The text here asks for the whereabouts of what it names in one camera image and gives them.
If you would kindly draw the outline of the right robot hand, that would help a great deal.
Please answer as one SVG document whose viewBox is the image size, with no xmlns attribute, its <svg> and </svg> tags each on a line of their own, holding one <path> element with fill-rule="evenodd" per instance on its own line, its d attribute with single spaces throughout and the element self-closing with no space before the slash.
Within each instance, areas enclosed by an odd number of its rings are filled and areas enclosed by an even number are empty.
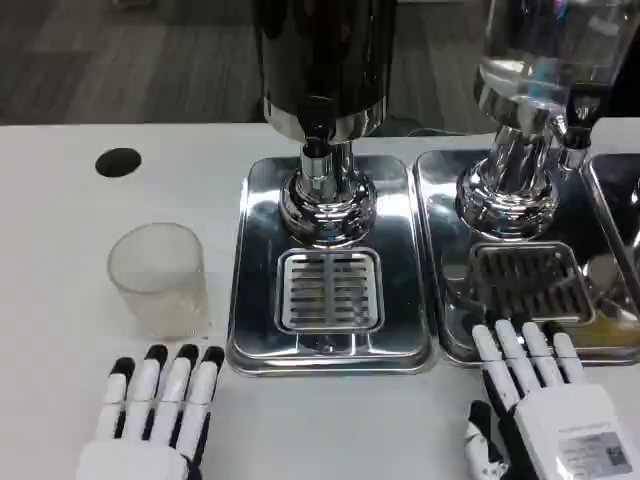
<svg viewBox="0 0 640 480">
<path fill-rule="evenodd" d="M 638 478 L 638 448 L 558 323 L 516 328 L 500 319 L 474 325 L 471 335 L 488 396 L 469 409 L 472 478 Z"/>
</svg>

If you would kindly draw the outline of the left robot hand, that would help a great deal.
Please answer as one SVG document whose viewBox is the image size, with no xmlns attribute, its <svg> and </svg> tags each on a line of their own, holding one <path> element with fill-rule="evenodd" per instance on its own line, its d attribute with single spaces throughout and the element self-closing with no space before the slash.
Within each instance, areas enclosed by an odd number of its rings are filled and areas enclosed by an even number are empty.
<svg viewBox="0 0 640 480">
<path fill-rule="evenodd" d="M 152 345 L 142 363 L 117 359 L 77 479 L 201 479 L 224 350 Z"/>
</svg>

